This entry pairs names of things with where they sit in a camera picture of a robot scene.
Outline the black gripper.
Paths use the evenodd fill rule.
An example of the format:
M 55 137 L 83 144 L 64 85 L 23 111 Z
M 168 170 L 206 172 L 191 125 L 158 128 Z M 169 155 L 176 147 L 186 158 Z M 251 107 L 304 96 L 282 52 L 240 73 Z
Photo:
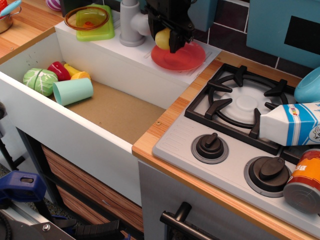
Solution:
M 195 29 L 188 11 L 193 0 L 147 0 L 145 10 L 148 14 L 150 34 L 155 40 L 158 32 L 165 28 L 169 33 L 169 51 L 174 54 L 183 48 L 186 42 L 194 38 Z

